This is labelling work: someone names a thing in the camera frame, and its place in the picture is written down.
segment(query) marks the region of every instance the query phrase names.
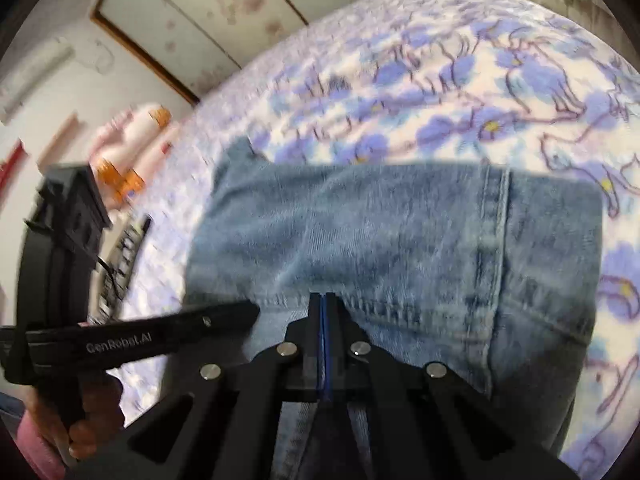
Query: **blue denim jeans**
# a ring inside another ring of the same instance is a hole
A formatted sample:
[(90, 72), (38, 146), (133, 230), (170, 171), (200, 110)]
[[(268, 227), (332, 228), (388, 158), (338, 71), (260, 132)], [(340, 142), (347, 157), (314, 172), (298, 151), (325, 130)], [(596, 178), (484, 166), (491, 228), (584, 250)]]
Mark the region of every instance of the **blue denim jeans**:
[[(596, 189), (488, 165), (275, 165), (245, 140), (214, 178), (184, 304), (249, 298), (260, 316), (246, 337), (207, 342), (209, 360), (250, 360), (306, 316), (309, 292), (335, 292), (373, 343), (445, 362), (550, 446), (594, 325)], [(167, 377), (197, 370), (194, 355), (170, 360)], [(283, 406), (275, 478), (296, 477), (313, 411)]]

